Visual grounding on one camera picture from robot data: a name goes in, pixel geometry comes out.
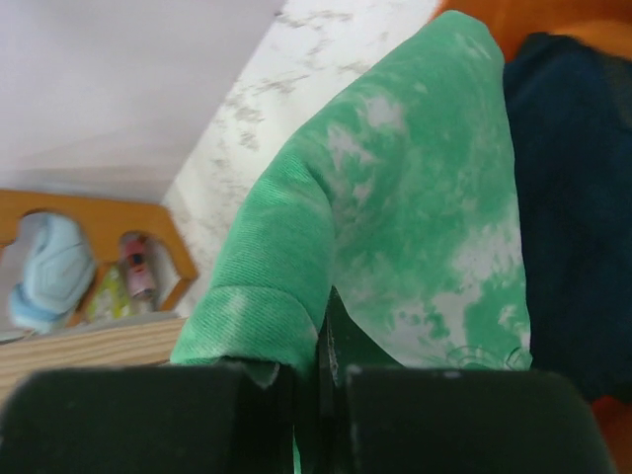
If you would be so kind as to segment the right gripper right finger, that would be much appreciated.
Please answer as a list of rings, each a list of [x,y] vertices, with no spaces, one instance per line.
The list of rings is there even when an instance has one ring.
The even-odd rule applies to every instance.
[[[318,345],[321,473],[612,473],[582,396],[541,371],[397,363],[329,297]]]

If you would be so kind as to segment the green tie-dye trousers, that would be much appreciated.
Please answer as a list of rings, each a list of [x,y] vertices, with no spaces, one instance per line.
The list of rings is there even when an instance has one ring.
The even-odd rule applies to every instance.
[[[332,292],[396,361],[531,365],[504,57],[441,14],[306,122],[239,208],[172,352],[307,376]]]

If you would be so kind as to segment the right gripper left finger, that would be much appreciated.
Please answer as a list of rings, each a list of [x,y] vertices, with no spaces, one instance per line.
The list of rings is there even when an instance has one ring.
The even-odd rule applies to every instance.
[[[65,368],[1,410],[5,473],[290,473],[292,380],[250,365]]]

